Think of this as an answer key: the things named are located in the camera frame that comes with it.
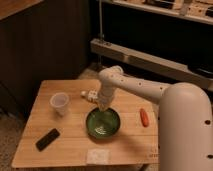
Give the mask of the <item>white ribbed gripper body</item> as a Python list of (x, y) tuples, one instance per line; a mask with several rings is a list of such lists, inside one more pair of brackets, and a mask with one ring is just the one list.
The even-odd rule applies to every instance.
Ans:
[(113, 99), (116, 88), (102, 84), (98, 91), (98, 107), (101, 111), (106, 111)]

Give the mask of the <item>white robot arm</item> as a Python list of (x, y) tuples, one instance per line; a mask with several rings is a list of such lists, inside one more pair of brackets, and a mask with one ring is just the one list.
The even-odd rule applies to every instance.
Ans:
[(213, 110), (204, 90), (192, 83), (126, 77), (119, 66), (102, 70), (99, 81), (103, 110), (118, 88), (159, 106), (159, 171), (213, 171)]

